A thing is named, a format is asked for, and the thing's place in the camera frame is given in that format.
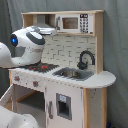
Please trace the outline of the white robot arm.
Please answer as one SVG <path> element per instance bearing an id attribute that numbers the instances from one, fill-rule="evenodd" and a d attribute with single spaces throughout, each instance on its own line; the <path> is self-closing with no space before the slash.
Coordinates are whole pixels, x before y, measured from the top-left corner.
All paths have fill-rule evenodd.
<path id="1" fill-rule="evenodd" d="M 30 26 L 11 34 L 14 47 L 24 47 L 21 57 L 12 57 L 8 47 L 0 42 L 0 67 L 14 68 L 36 64 L 41 60 L 45 40 L 39 27 Z M 0 128 L 39 128 L 30 114 L 17 114 L 0 105 Z"/>

